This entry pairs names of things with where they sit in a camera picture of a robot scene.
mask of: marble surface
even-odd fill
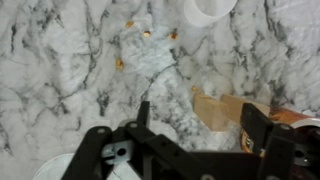
[[[200,123],[192,85],[320,116],[320,1],[239,0],[202,29],[182,2],[0,0],[1,179],[32,179],[90,127],[134,118],[142,100],[150,128],[184,149],[230,149],[237,127]]]

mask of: white paper cup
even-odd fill
[[[237,0],[185,0],[183,11],[194,26],[205,27],[227,15]]]

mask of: wooden piece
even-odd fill
[[[194,95],[193,111],[213,131],[226,130],[228,105],[202,93]]]
[[[255,103],[252,101],[248,101],[239,97],[235,97],[235,96],[231,96],[231,95],[227,95],[224,94],[221,97],[221,101],[226,103],[229,106],[229,113],[227,114],[227,117],[240,124],[240,118],[241,118],[241,112],[242,112],[242,105],[244,103],[252,103],[253,105],[255,105],[264,115],[266,115],[267,117],[269,116],[270,113],[270,107],[263,105],[263,104],[259,104],[259,103]]]

